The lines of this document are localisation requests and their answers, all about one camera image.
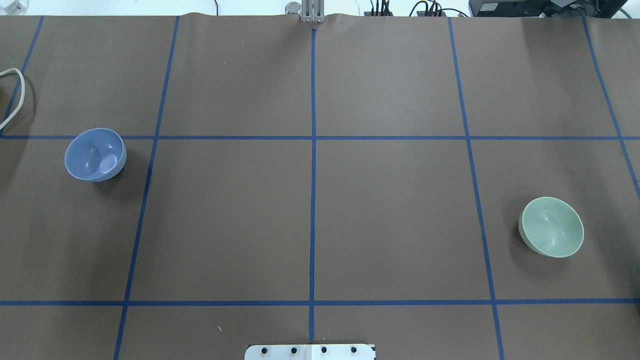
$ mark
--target white metal plate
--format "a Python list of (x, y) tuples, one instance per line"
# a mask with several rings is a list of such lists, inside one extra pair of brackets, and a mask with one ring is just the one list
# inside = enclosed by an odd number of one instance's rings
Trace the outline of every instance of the white metal plate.
[(376, 360), (375, 349), (366, 344), (252, 345), (244, 360)]

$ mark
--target white bracket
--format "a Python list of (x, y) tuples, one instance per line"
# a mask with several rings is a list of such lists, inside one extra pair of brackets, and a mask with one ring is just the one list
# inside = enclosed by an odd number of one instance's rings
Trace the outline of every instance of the white bracket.
[(244, 360), (376, 360), (376, 346), (366, 344), (252, 345)]
[(302, 22), (324, 22), (324, 0), (302, 0)]

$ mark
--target white cable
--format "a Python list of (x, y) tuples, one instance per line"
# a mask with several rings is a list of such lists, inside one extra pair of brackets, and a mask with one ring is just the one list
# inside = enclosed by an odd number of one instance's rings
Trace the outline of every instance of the white cable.
[(20, 89), (21, 89), (21, 91), (20, 91), (20, 101), (18, 102), (18, 106), (15, 107), (15, 110), (11, 114), (9, 114), (9, 117), (6, 118), (2, 122), (2, 124), (0, 124), (0, 130), (2, 130), (5, 127), (5, 125), (9, 124), (9, 121), (11, 121), (11, 119), (13, 119), (15, 114), (17, 114), (18, 111), (20, 111), (20, 109), (22, 108), (22, 103), (24, 103), (24, 76), (22, 75), (22, 72), (20, 70), (16, 69), (15, 67), (12, 67), (12, 68), (10, 68), (8, 70), (0, 72), (0, 76), (7, 75), (7, 74), (9, 74), (11, 72), (14, 72), (14, 73), (18, 74), (18, 76), (20, 77), (20, 84), (22, 85), (20, 87)]

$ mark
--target plastic bowl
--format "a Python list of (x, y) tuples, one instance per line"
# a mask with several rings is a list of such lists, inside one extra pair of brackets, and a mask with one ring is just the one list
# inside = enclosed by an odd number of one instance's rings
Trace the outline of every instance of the plastic bowl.
[(84, 181), (111, 179), (122, 170), (125, 161), (127, 149), (120, 135), (101, 127), (78, 135), (65, 154), (69, 174)]
[(555, 197), (538, 197), (520, 214), (518, 229), (535, 252), (552, 258), (566, 258), (584, 241), (582, 220), (566, 202)]

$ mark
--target white label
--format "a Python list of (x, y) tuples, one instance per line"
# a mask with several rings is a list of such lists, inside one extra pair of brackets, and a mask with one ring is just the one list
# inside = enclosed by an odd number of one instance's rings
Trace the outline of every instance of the white label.
[(498, 7), (498, 3), (484, 3), (480, 6), (480, 11), (482, 12), (492, 12), (495, 8)]

